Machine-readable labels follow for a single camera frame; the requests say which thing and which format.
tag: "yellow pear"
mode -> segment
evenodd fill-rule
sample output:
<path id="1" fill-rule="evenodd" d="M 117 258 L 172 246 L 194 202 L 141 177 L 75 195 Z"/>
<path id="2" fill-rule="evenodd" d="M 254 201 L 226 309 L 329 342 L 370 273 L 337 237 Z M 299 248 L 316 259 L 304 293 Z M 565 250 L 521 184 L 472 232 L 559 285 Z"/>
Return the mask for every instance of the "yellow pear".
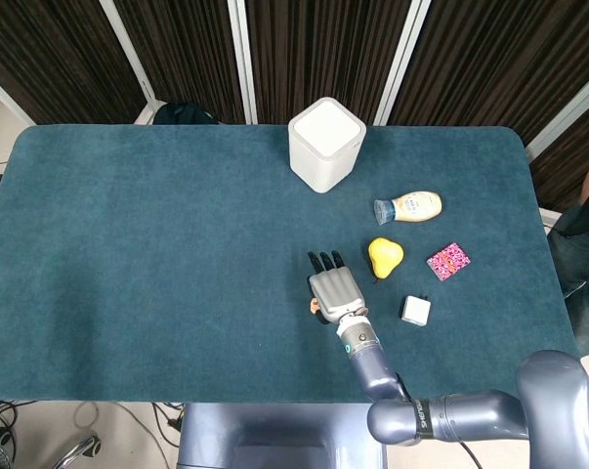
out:
<path id="1" fill-rule="evenodd" d="M 378 278 L 387 278 L 402 262 L 404 256 L 400 244 L 384 237 L 377 237 L 370 243 L 368 254 L 372 261 L 374 275 Z"/>

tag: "white square container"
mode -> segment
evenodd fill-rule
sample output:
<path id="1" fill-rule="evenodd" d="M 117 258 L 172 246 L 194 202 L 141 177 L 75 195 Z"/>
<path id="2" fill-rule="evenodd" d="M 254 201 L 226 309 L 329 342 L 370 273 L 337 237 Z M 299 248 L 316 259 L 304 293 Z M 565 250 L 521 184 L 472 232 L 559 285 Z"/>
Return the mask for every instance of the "white square container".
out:
<path id="1" fill-rule="evenodd" d="M 324 193 L 355 166 L 365 124 L 333 98 L 321 98 L 290 120 L 290 167 Z"/>

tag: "black bag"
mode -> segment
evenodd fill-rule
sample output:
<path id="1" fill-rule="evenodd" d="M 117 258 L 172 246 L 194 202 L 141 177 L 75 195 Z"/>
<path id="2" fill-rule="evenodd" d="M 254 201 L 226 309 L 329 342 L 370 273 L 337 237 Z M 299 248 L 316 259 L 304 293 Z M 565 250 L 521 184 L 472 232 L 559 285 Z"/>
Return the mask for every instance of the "black bag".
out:
<path id="1" fill-rule="evenodd" d="M 168 103 L 162 106 L 153 119 L 153 125 L 218 124 L 218 121 L 197 105 Z"/>

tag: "white charger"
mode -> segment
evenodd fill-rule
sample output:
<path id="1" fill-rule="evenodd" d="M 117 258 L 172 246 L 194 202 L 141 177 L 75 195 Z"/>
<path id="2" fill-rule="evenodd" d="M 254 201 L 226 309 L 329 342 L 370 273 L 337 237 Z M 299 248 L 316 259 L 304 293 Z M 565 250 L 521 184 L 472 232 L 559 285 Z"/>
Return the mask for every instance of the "white charger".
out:
<path id="1" fill-rule="evenodd" d="M 430 310 L 430 301 L 415 296 L 407 296 L 404 300 L 400 318 L 415 325 L 427 325 Z"/>

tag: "person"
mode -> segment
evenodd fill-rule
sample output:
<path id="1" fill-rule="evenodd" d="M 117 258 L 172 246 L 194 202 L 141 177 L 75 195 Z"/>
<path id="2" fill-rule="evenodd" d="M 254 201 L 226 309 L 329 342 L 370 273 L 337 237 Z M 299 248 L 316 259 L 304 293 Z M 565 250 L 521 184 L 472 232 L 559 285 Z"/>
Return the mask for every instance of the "person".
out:
<path id="1" fill-rule="evenodd" d="M 581 357 L 589 355 L 589 171 L 578 202 L 548 234 L 557 277 Z"/>

